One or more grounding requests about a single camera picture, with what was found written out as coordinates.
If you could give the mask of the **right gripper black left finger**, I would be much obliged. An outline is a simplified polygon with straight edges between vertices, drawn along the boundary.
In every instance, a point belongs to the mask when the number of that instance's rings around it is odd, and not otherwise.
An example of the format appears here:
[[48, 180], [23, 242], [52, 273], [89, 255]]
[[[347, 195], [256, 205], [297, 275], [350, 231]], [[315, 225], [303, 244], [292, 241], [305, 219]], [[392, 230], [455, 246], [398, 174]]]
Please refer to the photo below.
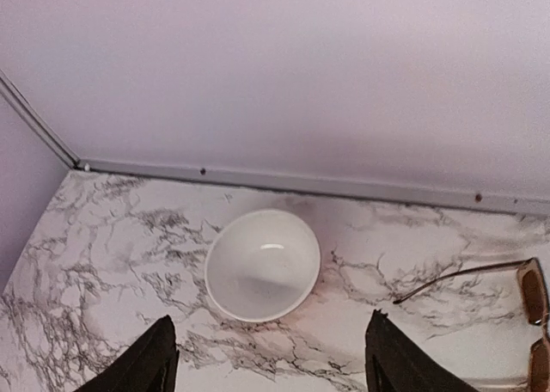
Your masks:
[[77, 391], [175, 391], [179, 356], [173, 321], [165, 315]]

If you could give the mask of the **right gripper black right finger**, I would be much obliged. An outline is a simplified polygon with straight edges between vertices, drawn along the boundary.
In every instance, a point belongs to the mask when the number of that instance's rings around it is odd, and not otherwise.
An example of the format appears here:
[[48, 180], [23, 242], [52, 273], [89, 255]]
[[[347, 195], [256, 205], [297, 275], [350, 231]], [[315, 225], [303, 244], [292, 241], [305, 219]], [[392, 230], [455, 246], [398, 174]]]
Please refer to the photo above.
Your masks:
[[473, 387], [422, 351], [379, 309], [365, 336], [365, 376], [369, 391], [471, 391]]

